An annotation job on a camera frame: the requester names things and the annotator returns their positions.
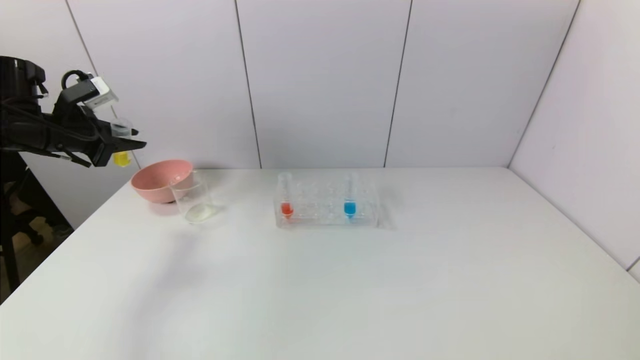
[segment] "test tube rack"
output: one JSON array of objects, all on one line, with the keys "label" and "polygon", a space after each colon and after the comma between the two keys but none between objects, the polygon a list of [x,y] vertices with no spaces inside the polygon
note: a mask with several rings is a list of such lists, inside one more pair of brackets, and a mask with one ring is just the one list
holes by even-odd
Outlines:
[{"label": "test tube rack", "polygon": [[372,183],[356,173],[331,179],[278,175],[273,204],[278,227],[378,226],[380,204]]}]

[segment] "black cable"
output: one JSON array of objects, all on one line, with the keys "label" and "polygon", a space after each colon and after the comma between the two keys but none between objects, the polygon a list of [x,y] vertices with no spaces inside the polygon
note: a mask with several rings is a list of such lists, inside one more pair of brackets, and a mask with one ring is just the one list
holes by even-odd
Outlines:
[{"label": "black cable", "polygon": [[36,122],[39,122],[39,123],[43,124],[44,126],[47,126],[49,129],[51,129],[53,131],[57,131],[59,133],[65,134],[65,135],[69,135],[70,137],[78,139],[78,140],[94,141],[94,140],[97,140],[100,137],[97,133],[94,133],[91,136],[75,133],[73,131],[65,129],[64,127],[62,127],[60,125],[54,124],[54,123],[52,123],[50,121],[46,121],[46,120],[44,120],[44,119],[42,119],[40,117],[37,117],[36,115],[34,115],[34,114],[32,114],[32,113],[30,113],[28,111],[24,111],[22,109],[15,108],[15,107],[13,107],[11,105],[7,105],[5,103],[0,103],[0,107],[5,108],[5,109],[7,109],[9,111],[12,111],[12,112],[14,112],[16,114],[22,115],[24,117],[27,117],[27,118],[29,118],[31,120],[36,121]]},{"label": "black cable", "polygon": [[80,70],[71,70],[71,71],[67,71],[64,75],[62,75],[62,89],[66,89],[67,88],[67,80],[69,79],[69,76],[71,75],[77,75],[80,80],[87,80],[89,79],[89,75],[85,74],[84,72],[80,71]]},{"label": "black cable", "polygon": [[10,97],[9,99],[3,101],[3,104],[11,104],[12,102],[16,102],[18,100],[26,100],[26,99],[42,99],[44,95],[29,95],[29,96],[15,96]]},{"label": "black cable", "polygon": [[17,143],[16,146],[20,149],[20,151],[26,151],[36,155],[48,156],[50,158],[57,158],[57,159],[63,158],[62,155],[54,154],[53,152],[49,152],[45,150],[40,150],[32,146],[24,145],[22,143]]}]

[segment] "white tabletop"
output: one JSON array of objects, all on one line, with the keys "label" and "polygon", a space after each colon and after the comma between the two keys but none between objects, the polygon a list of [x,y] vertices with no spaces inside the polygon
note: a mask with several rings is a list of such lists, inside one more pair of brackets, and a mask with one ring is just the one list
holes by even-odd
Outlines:
[{"label": "white tabletop", "polygon": [[109,199],[0,306],[0,359],[640,359],[640,285],[506,169],[362,170],[381,228],[293,230],[277,171],[208,171],[205,224]]}]

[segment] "glass beaker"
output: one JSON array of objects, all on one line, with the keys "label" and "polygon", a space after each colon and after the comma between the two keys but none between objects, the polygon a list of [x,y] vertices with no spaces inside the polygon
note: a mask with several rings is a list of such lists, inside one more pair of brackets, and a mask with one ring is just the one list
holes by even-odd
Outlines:
[{"label": "glass beaker", "polygon": [[180,214],[190,224],[199,224],[216,214],[204,174],[194,170],[174,177],[169,184]]}]

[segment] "pink bowl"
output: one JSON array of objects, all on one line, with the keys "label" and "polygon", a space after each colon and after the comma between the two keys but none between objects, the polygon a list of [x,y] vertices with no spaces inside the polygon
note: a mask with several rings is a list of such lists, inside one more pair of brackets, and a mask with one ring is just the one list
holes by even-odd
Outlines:
[{"label": "pink bowl", "polygon": [[[192,171],[193,164],[186,160],[164,160],[138,171],[131,178],[131,186],[147,201],[157,204],[171,202],[175,201],[169,187],[171,180]],[[186,176],[182,181],[193,181],[193,177]]]}]

